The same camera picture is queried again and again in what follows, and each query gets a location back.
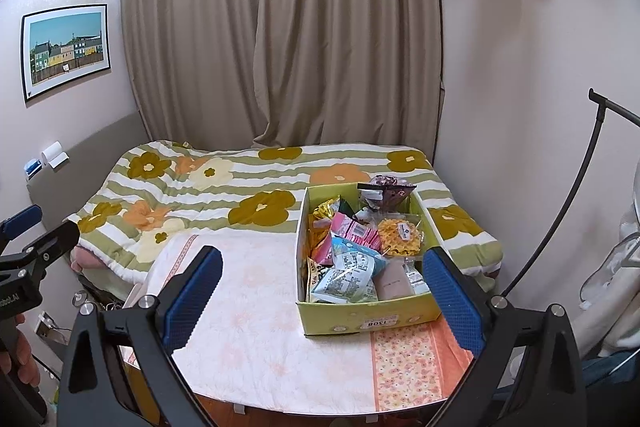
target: pink cloth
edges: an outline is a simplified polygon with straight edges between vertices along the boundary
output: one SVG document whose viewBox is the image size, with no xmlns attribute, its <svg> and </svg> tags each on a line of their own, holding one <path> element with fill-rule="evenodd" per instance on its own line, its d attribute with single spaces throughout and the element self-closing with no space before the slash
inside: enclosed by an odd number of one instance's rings
<svg viewBox="0 0 640 427">
<path fill-rule="evenodd" d="M 83 268 L 104 269 L 107 265 L 86 248 L 75 247 L 71 251 L 71 269 L 76 273 L 82 273 Z"/>
</svg>

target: pink snack package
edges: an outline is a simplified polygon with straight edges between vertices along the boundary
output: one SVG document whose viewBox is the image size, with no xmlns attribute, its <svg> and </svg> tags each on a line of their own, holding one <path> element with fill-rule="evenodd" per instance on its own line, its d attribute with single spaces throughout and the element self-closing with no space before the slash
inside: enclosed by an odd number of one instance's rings
<svg viewBox="0 0 640 427">
<path fill-rule="evenodd" d="M 318 245 L 311 252 L 311 259 L 322 266 L 333 266 L 334 256 L 331 248 L 331 233 L 328 233 Z"/>
<path fill-rule="evenodd" d="M 336 212 L 334 219 L 331 220 L 331 231 L 338 237 L 343 237 L 363 247 L 369 247 L 376 251 L 380 251 L 382 247 L 378 230 L 365 227 L 341 212 Z"/>
</svg>

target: electrical cable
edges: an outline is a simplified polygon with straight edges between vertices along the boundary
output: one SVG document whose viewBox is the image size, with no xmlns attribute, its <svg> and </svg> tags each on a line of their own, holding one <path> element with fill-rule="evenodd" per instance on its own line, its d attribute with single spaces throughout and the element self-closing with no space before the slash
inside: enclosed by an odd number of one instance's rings
<svg viewBox="0 0 640 427">
<path fill-rule="evenodd" d="M 607 106 L 603 103 L 598 104 L 598 113 L 596 115 L 596 123 L 593 126 L 593 133 L 591 133 L 591 140 L 589 142 L 589 147 L 587 147 L 587 152 L 584 155 L 584 159 L 582 160 L 582 165 L 580 165 L 580 170 L 578 171 L 578 175 L 575 178 L 574 185 L 572 185 L 571 190 L 569 191 L 569 195 L 564 200 L 564 204 L 558 212 L 556 216 L 556 220 L 551 225 L 551 228 L 546 232 L 546 235 L 542 242 L 536 248 L 536 251 L 527 261 L 527 264 L 520 270 L 520 272 L 516 275 L 516 277 L 511 281 L 511 283 L 507 286 L 507 288 L 502 292 L 502 296 L 506 297 L 513 287 L 520 282 L 520 279 L 524 277 L 527 273 L 531 265 L 535 263 L 536 259 L 540 256 L 542 251 L 545 249 L 547 243 L 551 240 L 553 235 L 556 233 L 556 230 L 560 226 L 561 221 L 564 219 L 564 215 L 569 210 L 569 207 L 574 202 L 575 195 L 578 192 L 578 188 L 584 179 L 584 175 L 587 172 L 587 168 L 589 167 L 589 163 L 591 162 L 591 158 L 593 157 L 593 152 L 596 149 L 596 143 L 598 142 L 598 136 L 600 135 L 600 130 L 602 128 L 602 123 L 604 122 L 604 115 L 607 110 Z"/>
<path fill-rule="evenodd" d="M 39 363 L 42 367 L 44 367 L 47 371 L 49 371 L 54 378 L 56 378 L 56 380 L 60 381 L 60 377 L 53 371 L 52 368 L 50 368 L 46 363 L 44 363 L 42 360 L 40 360 L 38 357 L 36 357 L 33 353 L 31 353 L 31 356 L 33 357 L 33 360 L 35 360 L 37 363 Z"/>
</svg>

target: yellow cardboard box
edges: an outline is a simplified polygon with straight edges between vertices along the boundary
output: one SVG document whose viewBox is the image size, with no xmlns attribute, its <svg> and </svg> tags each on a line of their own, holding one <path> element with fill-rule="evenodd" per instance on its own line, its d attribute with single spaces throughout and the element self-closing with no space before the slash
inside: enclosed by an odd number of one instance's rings
<svg viewBox="0 0 640 427">
<path fill-rule="evenodd" d="M 308 243 L 308 215 L 323 201 L 343 197 L 354 210 L 359 210 L 357 184 L 318 185 L 305 191 L 302 213 L 298 222 L 296 242 L 296 277 L 298 282 L 298 311 L 305 335 L 343 335 L 359 331 L 386 330 L 433 321 L 440 315 L 431 293 L 358 304 L 324 304 L 305 302 L 306 258 L 310 252 Z M 412 193 L 408 202 L 409 212 L 420 216 L 420 226 L 424 232 L 424 250 L 438 246 L 438 240 L 431 228 L 432 220 L 427 217 L 420 200 Z"/>
</svg>

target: floral comforter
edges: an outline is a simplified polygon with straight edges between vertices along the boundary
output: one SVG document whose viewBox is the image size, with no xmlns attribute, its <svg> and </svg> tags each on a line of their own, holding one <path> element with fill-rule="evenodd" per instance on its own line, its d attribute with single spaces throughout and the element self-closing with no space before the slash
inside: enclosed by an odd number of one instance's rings
<svg viewBox="0 0 640 427">
<path fill-rule="evenodd" d="M 468 275 L 500 267 L 500 244 L 453 200 L 422 152 L 368 144 L 206 152 L 160 140 L 125 153 L 69 219 L 80 246 L 142 282 L 175 234 L 221 229 L 295 233 L 305 188 L 394 174 L 417 184 L 442 245 Z"/>
</svg>

